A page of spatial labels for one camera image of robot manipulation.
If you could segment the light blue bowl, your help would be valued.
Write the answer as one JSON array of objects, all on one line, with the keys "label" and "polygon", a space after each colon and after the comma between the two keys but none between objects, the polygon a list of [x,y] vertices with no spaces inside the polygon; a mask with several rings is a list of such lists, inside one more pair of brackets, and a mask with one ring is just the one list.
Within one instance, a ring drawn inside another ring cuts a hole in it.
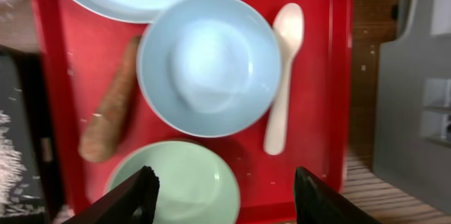
[{"label": "light blue bowl", "polygon": [[136,60],[149,107],[172,128],[225,137],[267,112],[281,55],[266,19],[241,0],[183,0],[141,39]]}]

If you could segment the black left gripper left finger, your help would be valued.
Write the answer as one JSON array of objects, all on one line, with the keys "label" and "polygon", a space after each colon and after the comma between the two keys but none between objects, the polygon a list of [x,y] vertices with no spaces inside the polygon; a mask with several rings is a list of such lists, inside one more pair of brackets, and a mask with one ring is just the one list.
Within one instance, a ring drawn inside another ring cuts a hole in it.
[{"label": "black left gripper left finger", "polygon": [[159,178],[154,170],[143,166],[64,224],[153,223],[159,188]]}]

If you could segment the light green bowl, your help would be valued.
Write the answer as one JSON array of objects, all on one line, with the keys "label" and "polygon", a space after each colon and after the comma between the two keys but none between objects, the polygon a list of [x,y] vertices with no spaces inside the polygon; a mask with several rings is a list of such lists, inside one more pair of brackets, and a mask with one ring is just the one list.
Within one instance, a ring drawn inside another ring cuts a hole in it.
[{"label": "light green bowl", "polygon": [[154,223],[236,223],[240,190],[232,170],[218,154],[185,141],[149,144],[114,168],[104,192],[143,166],[151,167],[160,182]]}]

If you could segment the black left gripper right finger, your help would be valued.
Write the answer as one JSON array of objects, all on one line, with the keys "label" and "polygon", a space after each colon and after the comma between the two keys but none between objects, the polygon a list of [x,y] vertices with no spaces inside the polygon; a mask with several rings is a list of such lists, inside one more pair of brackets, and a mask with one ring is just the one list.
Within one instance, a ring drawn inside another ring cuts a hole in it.
[{"label": "black left gripper right finger", "polygon": [[293,196],[297,224],[380,224],[305,167],[297,167]]}]

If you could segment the white rice pile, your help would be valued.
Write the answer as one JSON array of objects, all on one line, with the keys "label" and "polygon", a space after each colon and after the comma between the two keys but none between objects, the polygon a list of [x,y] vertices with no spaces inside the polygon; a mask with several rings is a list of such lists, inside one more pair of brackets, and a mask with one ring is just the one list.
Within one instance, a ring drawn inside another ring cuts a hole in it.
[{"label": "white rice pile", "polygon": [[6,135],[10,130],[6,124],[10,122],[11,117],[1,111],[1,218],[45,214],[44,206],[22,201],[37,198],[23,194],[29,186],[23,183],[23,173],[27,168],[22,163],[22,154]]}]

